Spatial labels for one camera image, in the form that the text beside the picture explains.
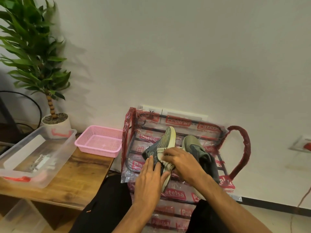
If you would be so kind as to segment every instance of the soil in pot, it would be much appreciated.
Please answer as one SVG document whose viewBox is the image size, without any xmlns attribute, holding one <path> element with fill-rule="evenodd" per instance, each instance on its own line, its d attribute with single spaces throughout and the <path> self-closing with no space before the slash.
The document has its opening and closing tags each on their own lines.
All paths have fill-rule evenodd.
<svg viewBox="0 0 311 233">
<path fill-rule="evenodd" d="M 58 118 L 54 119 L 52 118 L 52 116 L 46 116 L 43 118 L 42 122 L 45 124 L 58 124 L 58 123 L 62 123 L 63 121 L 65 121 L 66 119 L 68 119 L 68 115 L 65 113 L 59 113 L 57 114 Z"/>
</svg>

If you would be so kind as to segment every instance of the black pants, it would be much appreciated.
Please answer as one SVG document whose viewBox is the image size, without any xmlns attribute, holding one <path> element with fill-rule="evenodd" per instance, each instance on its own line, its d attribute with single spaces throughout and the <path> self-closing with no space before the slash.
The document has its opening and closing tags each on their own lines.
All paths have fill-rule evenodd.
<svg viewBox="0 0 311 233">
<path fill-rule="evenodd" d="M 126 183 L 121 176 L 106 178 L 96 196 L 76 219 L 70 233 L 111 233 L 132 205 Z M 227 233 L 220 218 L 205 200 L 200 200 L 192 213 L 187 232 Z"/>
</svg>

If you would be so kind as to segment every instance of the red switch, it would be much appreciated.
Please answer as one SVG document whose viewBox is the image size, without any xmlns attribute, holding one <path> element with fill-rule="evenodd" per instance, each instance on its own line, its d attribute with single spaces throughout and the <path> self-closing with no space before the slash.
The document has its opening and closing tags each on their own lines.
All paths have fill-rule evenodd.
<svg viewBox="0 0 311 233">
<path fill-rule="evenodd" d="M 305 144 L 304 148 L 311 151 L 311 143 Z"/>
</svg>

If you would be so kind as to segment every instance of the white plant pot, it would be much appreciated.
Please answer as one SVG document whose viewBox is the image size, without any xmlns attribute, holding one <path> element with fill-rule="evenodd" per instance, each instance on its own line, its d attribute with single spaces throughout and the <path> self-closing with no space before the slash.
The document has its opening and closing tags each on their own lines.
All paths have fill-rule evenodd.
<svg viewBox="0 0 311 233">
<path fill-rule="evenodd" d="M 68 138 L 71 136 L 72 131 L 71 131 L 69 116 L 65 121 L 58 123 L 58 124 L 45 124 L 43 122 L 43 119 L 42 119 L 42 123 L 46 129 L 46 132 L 49 138 L 62 139 L 62 138 Z"/>
</svg>

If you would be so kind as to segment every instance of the potted plant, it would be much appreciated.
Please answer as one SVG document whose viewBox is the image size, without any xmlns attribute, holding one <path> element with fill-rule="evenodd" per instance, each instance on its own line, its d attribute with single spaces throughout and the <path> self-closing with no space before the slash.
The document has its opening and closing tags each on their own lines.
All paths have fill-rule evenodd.
<svg viewBox="0 0 311 233">
<path fill-rule="evenodd" d="M 67 134 L 71 129 L 69 117 L 65 113 L 55 113 L 53 100 L 65 99 L 60 92 L 70 86 L 70 73 L 60 68 L 66 60 L 58 56 L 63 44 L 51 35 L 50 19 L 55 12 L 55 3 L 36 7 L 34 0 L 0 0 L 6 11 L 0 11 L 0 18 L 7 26 L 0 25 L 5 36 L 0 36 L 3 48 L 15 54 L 11 59 L 1 54 L 0 60 L 7 66 L 15 67 L 8 72 L 16 82 L 16 88 L 43 93 L 50 108 L 50 115 L 42 119 L 50 136 Z"/>
</svg>

